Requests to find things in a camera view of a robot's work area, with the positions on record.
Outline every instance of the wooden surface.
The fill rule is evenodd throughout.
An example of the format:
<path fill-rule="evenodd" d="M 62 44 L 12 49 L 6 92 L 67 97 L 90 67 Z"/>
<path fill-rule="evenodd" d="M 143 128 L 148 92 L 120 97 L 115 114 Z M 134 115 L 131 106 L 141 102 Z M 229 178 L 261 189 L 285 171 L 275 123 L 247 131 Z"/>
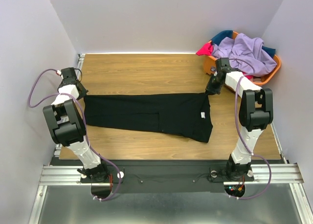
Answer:
<path fill-rule="evenodd" d="M 203 57 L 191 54 L 93 54 L 83 64 L 88 94 L 158 94 L 204 92 L 209 75 Z M 88 126 L 91 145 L 108 159 L 228 159 L 238 135 L 234 123 L 235 94 L 223 88 L 209 97 L 213 131 L 208 143 L 181 136 Z M 269 126 L 255 153 L 267 159 L 280 155 Z M 62 148 L 61 159 L 77 159 Z"/>

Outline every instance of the metal frame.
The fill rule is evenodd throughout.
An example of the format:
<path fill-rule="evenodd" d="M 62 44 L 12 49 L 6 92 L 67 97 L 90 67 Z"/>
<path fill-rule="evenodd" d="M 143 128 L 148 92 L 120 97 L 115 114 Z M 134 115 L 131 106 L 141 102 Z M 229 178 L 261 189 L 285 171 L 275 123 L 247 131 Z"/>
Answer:
<path fill-rule="evenodd" d="M 77 68 L 82 69 L 85 54 L 78 55 L 79 60 Z M 303 179 L 297 164 L 288 164 L 277 137 L 276 129 L 271 124 L 278 151 L 282 156 L 285 164 L 271 164 L 272 169 L 272 181 L 271 183 L 289 183 L 293 198 L 295 200 L 298 213 L 300 215 L 303 224 L 313 223 L 313 213 L 303 188 Z M 55 147 L 54 156 L 59 157 L 61 151 L 61 145 L 58 144 Z M 268 182 L 268 167 L 265 164 L 253 164 L 251 165 L 255 181 L 246 182 L 246 184 L 264 184 Z M 48 186 L 73 186 L 73 185 L 88 185 L 89 183 L 81 183 L 81 175 L 77 172 L 78 168 L 82 166 L 44 166 L 37 190 L 35 202 L 29 219 L 30 224 L 37 224 L 40 218 L 41 210 L 45 201 L 45 195 Z M 224 185 L 234 184 L 232 182 L 224 182 Z M 109 183 L 93 183 L 92 185 L 109 186 Z"/>
<path fill-rule="evenodd" d="M 90 186 L 90 183 L 81 183 L 81 174 L 77 169 L 82 166 L 44 166 L 39 186 Z M 266 184 L 269 178 L 266 164 L 251 165 L 254 181 L 246 181 L 245 184 Z M 303 183 L 303 179 L 297 164 L 272 164 L 271 183 Z M 224 185 L 236 185 L 238 182 L 224 182 Z M 93 186 L 109 186 L 109 183 L 93 183 Z"/>

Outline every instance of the black clothing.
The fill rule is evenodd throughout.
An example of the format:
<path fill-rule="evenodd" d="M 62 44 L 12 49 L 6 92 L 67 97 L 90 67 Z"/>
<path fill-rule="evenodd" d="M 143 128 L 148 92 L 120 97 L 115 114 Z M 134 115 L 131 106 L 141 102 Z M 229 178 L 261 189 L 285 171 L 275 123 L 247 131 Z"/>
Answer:
<path fill-rule="evenodd" d="M 208 142 L 212 123 L 206 93 L 87 95 L 88 125 L 162 132 Z"/>

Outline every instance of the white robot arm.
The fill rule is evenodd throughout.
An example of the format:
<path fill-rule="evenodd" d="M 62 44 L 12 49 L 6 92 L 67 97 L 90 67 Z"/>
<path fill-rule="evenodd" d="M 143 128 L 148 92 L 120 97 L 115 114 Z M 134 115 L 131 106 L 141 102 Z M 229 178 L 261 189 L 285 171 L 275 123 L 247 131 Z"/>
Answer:
<path fill-rule="evenodd" d="M 255 144 L 263 130 L 273 121 L 273 95 L 270 89 L 255 85 L 241 71 L 232 68 L 228 58 L 218 59 L 216 67 L 217 72 L 210 78 L 206 91 L 219 94 L 222 85 L 226 84 L 241 97 L 240 137 L 226 165 L 227 178 L 237 180 L 249 172 Z"/>
<path fill-rule="evenodd" d="M 76 108 L 72 95 L 77 100 L 88 92 L 78 81 L 74 68 L 61 70 L 62 82 L 58 87 L 55 101 L 43 109 L 51 137 L 56 144 L 72 150 L 84 165 L 79 172 L 94 182 L 103 182 L 108 178 L 109 171 L 104 161 L 89 147 L 86 139 L 86 127 Z"/>

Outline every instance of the laundry basket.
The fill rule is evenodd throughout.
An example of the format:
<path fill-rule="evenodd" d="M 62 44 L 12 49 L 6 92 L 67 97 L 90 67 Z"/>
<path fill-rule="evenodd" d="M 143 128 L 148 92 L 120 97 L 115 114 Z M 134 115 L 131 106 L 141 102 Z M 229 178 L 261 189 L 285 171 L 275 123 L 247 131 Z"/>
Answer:
<path fill-rule="evenodd" d="M 233 31 L 232 39 L 235 39 L 237 35 L 238 35 L 238 32 Z M 274 76 L 274 74 L 278 71 L 278 69 L 280 69 L 281 61 L 278 58 L 278 56 L 274 55 L 273 60 L 277 63 L 274 70 L 265 76 L 261 76 L 260 82 L 252 81 L 254 84 L 256 84 L 258 86 L 265 85 Z M 205 57 L 205 60 L 203 63 L 203 69 L 206 73 L 208 73 L 208 74 L 214 74 L 215 73 L 215 71 L 216 71 L 215 61 L 216 61 L 216 58 L 214 58 L 213 56 L 206 56 Z"/>

